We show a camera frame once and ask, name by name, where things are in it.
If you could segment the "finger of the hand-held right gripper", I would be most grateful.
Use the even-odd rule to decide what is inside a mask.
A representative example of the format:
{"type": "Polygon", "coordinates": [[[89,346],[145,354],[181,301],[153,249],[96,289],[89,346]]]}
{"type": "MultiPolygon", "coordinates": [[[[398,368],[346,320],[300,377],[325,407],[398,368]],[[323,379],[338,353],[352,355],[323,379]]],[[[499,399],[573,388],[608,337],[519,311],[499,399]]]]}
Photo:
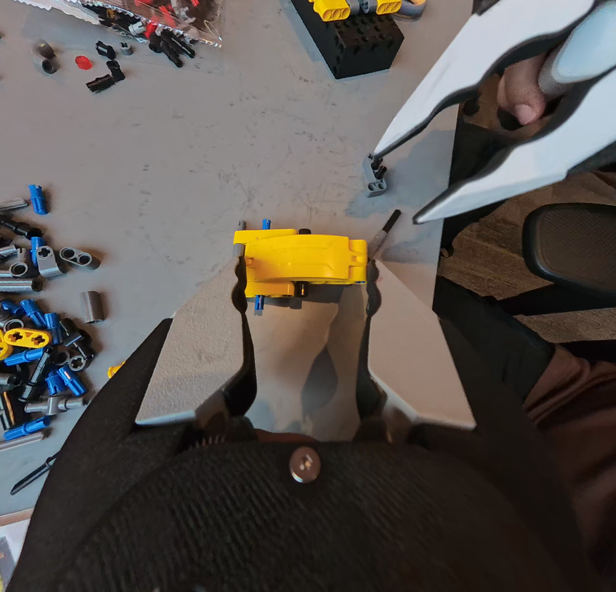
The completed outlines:
{"type": "Polygon", "coordinates": [[[414,223],[450,218],[613,163],[615,73],[610,72],[574,85],[540,132],[498,152],[476,176],[451,185],[417,212],[414,223]]]}
{"type": "Polygon", "coordinates": [[[397,112],[373,155],[382,158],[421,133],[442,110],[468,98],[487,76],[563,36],[597,0],[483,0],[397,112]]]}

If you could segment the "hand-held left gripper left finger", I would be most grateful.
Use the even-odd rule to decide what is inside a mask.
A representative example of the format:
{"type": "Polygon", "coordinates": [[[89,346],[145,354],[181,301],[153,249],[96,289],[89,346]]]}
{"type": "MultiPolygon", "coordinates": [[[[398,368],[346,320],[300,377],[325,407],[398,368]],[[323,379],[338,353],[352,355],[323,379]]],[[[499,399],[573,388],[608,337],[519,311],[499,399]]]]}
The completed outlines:
{"type": "Polygon", "coordinates": [[[233,258],[177,310],[137,424],[205,424],[248,411],[257,386],[246,283],[244,257],[233,258]]]}

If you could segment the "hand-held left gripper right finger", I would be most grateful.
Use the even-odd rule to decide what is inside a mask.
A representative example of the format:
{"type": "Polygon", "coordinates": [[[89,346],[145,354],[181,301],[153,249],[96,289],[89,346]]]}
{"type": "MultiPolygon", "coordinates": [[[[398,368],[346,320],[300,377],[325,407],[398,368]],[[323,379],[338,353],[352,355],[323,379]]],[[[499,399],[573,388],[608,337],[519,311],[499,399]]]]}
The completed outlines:
{"type": "Polygon", "coordinates": [[[377,259],[366,270],[357,371],[360,419],[474,429],[474,414],[437,315],[377,259]]]}

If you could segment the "yellow beam assembly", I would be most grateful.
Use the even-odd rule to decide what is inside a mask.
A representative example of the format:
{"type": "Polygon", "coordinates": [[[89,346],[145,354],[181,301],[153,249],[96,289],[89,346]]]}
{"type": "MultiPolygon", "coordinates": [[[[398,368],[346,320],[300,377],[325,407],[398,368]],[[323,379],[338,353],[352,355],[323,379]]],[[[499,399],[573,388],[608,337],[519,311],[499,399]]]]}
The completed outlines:
{"type": "Polygon", "coordinates": [[[240,221],[234,248],[246,266],[244,293],[259,316],[267,298],[304,298],[311,285],[361,285],[366,281],[368,242],[310,229],[247,229],[240,221]]]}

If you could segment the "light grey angled beam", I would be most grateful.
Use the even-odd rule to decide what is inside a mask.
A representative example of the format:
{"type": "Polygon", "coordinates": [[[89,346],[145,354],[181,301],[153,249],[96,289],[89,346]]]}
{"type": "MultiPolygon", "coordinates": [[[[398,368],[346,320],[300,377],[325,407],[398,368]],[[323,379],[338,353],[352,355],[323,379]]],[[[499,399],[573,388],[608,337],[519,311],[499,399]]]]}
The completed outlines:
{"type": "Polygon", "coordinates": [[[373,154],[368,154],[362,164],[365,180],[365,195],[368,198],[375,198],[383,195],[387,189],[386,174],[388,168],[383,164],[383,158],[375,158],[373,154]]]}

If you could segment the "black elbow connector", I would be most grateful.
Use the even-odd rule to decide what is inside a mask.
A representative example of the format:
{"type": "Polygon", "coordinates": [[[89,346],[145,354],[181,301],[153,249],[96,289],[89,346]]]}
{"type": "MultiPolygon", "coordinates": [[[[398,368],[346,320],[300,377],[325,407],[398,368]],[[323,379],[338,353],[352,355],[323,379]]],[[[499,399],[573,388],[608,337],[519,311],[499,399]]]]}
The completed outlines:
{"type": "Polygon", "coordinates": [[[86,83],[86,86],[91,93],[101,93],[126,79],[126,75],[116,60],[108,61],[107,67],[109,72],[106,75],[97,77],[86,83]]]}

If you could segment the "person's right hand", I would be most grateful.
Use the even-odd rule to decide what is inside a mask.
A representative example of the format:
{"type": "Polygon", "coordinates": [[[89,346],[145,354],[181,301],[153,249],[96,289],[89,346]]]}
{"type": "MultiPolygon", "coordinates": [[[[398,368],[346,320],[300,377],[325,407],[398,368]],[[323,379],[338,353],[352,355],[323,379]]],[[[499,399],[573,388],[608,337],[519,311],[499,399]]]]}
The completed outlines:
{"type": "Polygon", "coordinates": [[[498,105],[513,115],[522,125],[530,125],[541,118],[546,99],[539,87],[538,77],[546,54],[540,54],[510,65],[500,79],[498,105]]]}

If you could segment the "black mesh chair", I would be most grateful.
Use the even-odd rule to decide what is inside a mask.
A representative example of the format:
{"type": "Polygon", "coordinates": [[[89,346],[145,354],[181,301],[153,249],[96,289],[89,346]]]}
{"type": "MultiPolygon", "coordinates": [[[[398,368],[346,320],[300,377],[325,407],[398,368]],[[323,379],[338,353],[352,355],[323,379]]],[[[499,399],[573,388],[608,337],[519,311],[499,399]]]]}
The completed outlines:
{"type": "Polygon", "coordinates": [[[522,228],[522,256],[544,280],[615,299],[615,206],[555,203],[532,211],[522,228]]]}

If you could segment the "black block with yellow parts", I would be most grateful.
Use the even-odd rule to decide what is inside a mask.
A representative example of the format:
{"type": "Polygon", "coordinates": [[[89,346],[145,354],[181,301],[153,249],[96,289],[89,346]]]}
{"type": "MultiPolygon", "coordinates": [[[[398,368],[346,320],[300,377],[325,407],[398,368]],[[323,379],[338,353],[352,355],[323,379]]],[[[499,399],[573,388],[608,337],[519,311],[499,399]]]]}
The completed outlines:
{"type": "Polygon", "coordinates": [[[418,19],[427,0],[290,0],[335,79],[390,69],[404,41],[394,15],[418,19]]]}

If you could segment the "black grey axle rod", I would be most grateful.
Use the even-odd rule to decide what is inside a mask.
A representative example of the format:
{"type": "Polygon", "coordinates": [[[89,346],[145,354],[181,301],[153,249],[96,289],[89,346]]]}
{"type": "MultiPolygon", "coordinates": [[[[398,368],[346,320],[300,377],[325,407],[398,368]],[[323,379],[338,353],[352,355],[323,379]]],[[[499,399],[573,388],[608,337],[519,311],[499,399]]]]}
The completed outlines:
{"type": "Polygon", "coordinates": [[[381,227],[381,229],[376,233],[376,235],[368,242],[367,244],[367,255],[368,259],[374,259],[378,252],[381,250],[384,245],[385,240],[387,239],[390,230],[393,228],[402,212],[400,209],[395,209],[389,216],[388,220],[381,227]]]}

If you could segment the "pile of mixed building pieces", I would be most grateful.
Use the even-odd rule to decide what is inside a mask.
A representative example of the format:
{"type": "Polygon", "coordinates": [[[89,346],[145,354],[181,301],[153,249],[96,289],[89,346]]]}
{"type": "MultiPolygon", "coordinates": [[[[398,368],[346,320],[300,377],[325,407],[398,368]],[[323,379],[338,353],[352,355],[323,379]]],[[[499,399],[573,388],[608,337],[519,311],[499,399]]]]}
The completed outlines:
{"type": "Polygon", "coordinates": [[[53,248],[42,230],[10,215],[49,213],[46,192],[1,201],[1,440],[46,434],[53,417],[88,403],[81,373],[96,358],[92,337],[72,318],[32,296],[69,268],[96,270],[99,258],[71,246],[53,248]]]}

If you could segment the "light grey ribbed axle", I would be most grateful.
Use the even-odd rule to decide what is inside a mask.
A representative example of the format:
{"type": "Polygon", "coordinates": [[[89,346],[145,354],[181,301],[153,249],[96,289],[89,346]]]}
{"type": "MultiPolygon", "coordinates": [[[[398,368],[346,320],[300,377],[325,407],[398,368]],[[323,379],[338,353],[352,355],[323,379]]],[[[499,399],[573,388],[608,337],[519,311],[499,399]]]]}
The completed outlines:
{"type": "Polygon", "coordinates": [[[43,431],[35,432],[33,434],[27,434],[24,436],[16,437],[8,441],[1,441],[0,450],[1,452],[6,452],[10,449],[15,449],[17,447],[35,444],[36,442],[45,440],[48,437],[48,435],[49,435],[49,432],[46,430],[43,430],[43,431]]]}

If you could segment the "black pin piece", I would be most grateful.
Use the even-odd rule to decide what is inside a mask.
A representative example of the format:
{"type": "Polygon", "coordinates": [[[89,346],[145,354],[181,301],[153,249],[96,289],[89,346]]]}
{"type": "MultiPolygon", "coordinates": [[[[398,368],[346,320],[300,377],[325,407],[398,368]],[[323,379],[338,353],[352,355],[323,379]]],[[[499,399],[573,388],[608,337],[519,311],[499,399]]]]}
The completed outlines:
{"type": "Polygon", "coordinates": [[[26,487],[34,483],[36,480],[38,480],[45,474],[49,473],[58,455],[59,455],[59,451],[51,455],[50,457],[46,458],[46,460],[44,461],[42,465],[38,466],[32,472],[28,473],[25,477],[18,480],[15,483],[15,485],[11,488],[10,495],[13,496],[13,495],[18,494],[19,492],[24,490],[26,487]]]}

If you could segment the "clear bag of red parts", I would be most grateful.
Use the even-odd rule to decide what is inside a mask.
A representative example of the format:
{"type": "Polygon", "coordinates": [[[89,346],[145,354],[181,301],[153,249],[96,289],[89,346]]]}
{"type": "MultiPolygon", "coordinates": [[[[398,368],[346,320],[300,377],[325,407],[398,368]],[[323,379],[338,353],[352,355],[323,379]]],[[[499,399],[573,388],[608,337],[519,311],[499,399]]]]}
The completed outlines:
{"type": "Polygon", "coordinates": [[[191,42],[222,46],[220,15],[225,0],[13,0],[58,10],[145,41],[152,31],[175,32],[191,42]]]}

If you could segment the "dark grey round bush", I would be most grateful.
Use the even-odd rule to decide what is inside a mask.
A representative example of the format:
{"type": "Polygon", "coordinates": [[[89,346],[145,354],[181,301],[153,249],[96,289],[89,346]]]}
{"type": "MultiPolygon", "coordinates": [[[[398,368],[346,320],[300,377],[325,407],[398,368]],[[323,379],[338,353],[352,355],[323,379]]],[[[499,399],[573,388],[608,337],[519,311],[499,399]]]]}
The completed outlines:
{"type": "Polygon", "coordinates": [[[47,75],[55,74],[60,67],[54,48],[45,40],[39,39],[33,44],[33,54],[40,62],[42,72],[47,75]]]}

